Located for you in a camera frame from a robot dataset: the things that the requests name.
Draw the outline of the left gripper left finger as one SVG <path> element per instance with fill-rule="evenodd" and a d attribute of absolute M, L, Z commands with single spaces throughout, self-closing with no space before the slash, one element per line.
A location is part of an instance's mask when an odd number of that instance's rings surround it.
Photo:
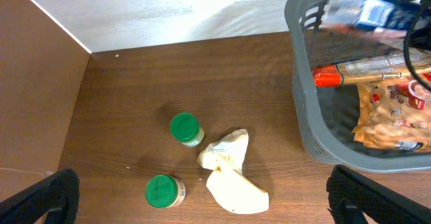
<path fill-rule="evenodd" d="M 1 202 L 1 224 L 45 223 L 74 224 L 79 208 L 79 178 L 64 169 Z"/>

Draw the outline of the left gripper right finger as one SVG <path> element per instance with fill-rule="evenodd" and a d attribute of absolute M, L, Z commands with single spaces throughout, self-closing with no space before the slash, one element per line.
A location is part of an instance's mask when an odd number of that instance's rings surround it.
<path fill-rule="evenodd" d="M 336 165 L 327 180 L 329 212 L 336 223 L 430 223 L 430 209 Z"/>

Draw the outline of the grey plastic basket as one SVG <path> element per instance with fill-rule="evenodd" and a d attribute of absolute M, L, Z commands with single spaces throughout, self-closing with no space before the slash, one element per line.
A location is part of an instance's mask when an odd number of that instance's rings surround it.
<path fill-rule="evenodd" d="M 315 86 L 314 67 L 383 56 L 392 50 L 377 42 L 325 31 L 321 21 L 327 4 L 328 0 L 288 0 L 285 7 L 295 60 L 294 103 L 304 149 L 321 163 L 365 172 L 429 170 L 428 153 L 370 149 L 354 142 L 352 130 L 360 117 L 356 86 Z"/>

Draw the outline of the yellow Nescafe bag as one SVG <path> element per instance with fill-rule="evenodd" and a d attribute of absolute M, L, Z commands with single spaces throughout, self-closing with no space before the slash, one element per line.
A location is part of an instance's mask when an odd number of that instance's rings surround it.
<path fill-rule="evenodd" d="M 416 80 L 357 85 L 360 117 L 354 140 L 373 149 L 430 151 L 430 91 Z"/>

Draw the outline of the green lid jar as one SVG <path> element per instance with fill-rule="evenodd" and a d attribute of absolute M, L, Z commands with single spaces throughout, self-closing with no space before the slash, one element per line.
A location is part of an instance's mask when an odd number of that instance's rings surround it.
<path fill-rule="evenodd" d="M 188 112 L 177 114 L 170 122 L 170 133 L 186 147 L 198 146 L 205 137 L 205 132 L 197 119 Z"/>
<path fill-rule="evenodd" d="M 148 204 L 157 209 L 177 207 L 185 197 L 184 182 L 173 176 L 154 176 L 145 188 L 145 198 Z"/>

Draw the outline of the orange spaghetti packet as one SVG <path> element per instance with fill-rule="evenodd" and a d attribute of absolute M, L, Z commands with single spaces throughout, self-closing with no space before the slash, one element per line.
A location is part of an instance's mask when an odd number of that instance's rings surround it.
<path fill-rule="evenodd" d="M 380 57 L 316 67 L 312 70 L 312 76 L 317 87 L 339 87 L 407 78 L 411 72 L 402 52 L 390 52 Z"/>

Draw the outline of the cream plastic bag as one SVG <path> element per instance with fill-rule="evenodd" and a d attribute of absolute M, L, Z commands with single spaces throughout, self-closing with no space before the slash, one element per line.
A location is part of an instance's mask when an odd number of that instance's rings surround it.
<path fill-rule="evenodd" d="M 200 152 L 199 165 L 211 170 L 206 187 L 215 201 L 228 212 L 252 215 L 269 209 L 269 194 L 242 174 L 249 135 L 238 129 Z"/>

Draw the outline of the blue tissue pack box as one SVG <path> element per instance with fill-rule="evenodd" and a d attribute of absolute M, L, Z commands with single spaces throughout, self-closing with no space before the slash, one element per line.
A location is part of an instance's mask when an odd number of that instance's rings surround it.
<path fill-rule="evenodd" d="M 328 0 L 322 26 L 401 48 L 419 10 L 404 0 Z"/>

